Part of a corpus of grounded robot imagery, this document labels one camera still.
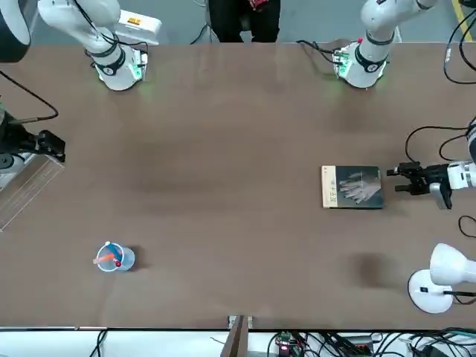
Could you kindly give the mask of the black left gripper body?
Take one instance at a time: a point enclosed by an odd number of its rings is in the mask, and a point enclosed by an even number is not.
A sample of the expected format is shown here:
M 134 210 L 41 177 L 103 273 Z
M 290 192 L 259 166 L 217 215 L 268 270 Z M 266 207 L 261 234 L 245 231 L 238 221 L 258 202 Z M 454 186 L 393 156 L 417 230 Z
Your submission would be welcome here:
M 432 164 L 423 167 L 416 163 L 416 195 L 435 194 L 449 196 L 449 164 Z

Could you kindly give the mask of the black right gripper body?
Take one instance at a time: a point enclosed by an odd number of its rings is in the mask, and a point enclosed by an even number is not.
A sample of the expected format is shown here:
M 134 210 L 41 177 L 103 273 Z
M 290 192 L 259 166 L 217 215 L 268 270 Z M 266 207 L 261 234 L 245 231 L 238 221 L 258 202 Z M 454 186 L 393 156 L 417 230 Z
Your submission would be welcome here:
M 39 154 L 36 136 L 5 109 L 1 109 L 1 154 Z

